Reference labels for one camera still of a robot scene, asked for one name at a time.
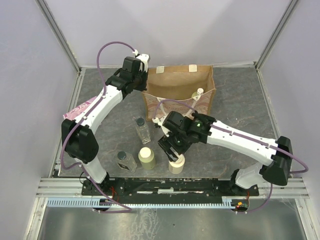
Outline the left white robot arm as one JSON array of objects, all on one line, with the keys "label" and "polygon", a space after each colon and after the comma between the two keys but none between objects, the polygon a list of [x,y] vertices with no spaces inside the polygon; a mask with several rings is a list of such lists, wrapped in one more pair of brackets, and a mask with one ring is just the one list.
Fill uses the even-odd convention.
[{"label": "left white robot arm", "polygon": [[75,119],[63,120],[61,124],[62,147],[78,165],[84,168],[93,183],[93,190],[99,195],[110,191],[110,182],[105,180],[106,170],[98,159],[99,145],[95,133],[109,112],[132,91],[143,92],[147,89],[148,54],[127,56],[119,68],[89,107]]}]

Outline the cream bottle white cap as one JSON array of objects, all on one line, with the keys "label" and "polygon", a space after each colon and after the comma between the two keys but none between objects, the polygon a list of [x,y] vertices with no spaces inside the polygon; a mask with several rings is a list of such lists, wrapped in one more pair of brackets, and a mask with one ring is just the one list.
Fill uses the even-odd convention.
[{"label": "cream bottle white cap", "polygon": [[183,171],[185,165],[185,156],[180,154],[177,161],[169,161],[168,169],[172,174],[180,174]]}]

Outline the brown canvas tote bag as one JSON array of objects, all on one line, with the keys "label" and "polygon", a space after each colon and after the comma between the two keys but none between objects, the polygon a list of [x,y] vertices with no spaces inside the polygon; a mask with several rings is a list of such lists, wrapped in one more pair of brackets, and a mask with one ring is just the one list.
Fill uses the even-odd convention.
[{"label": "brown canvas tote bag", "polygon": [[[145,118],[161,118],[171,111],[191,117],[194,108],[198,113],[209,115],[216,87],[211,65],[158,66],[148,70],[146,90],[142,92]],[[192,94],[198,88],[204,93],[198,101]]]}]

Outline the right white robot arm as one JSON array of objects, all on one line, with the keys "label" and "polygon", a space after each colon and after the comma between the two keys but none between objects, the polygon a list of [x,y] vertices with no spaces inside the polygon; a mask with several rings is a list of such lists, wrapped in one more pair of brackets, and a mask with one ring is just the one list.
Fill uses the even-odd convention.
[{"label": "right white robot arm", "polygon": [[214,117],[193,112],[192,118],[171,111],[152,122],[164,135],[158,140],[171,163],[178,163],[192,144],[203,143],[224,147],[246,155],[256,163],[244,169],[236,169],[229,182],[229,191],[236,196],[259,183],[276,186],[288,184],[293,152],[290,139],[259,137],[237,131]]}]

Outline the yellow-green pump lotion bottle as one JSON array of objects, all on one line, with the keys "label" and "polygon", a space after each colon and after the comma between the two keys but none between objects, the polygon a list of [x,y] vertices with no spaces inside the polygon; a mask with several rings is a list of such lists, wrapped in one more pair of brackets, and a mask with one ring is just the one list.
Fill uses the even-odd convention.
[{"label": "yellow-green pump lotion bottle", "polygon": [[201,96],[204,93],[204,89],[203,88],[198,88],[192,95],[191,98],[194,99],[195,101],[198,101]]}]

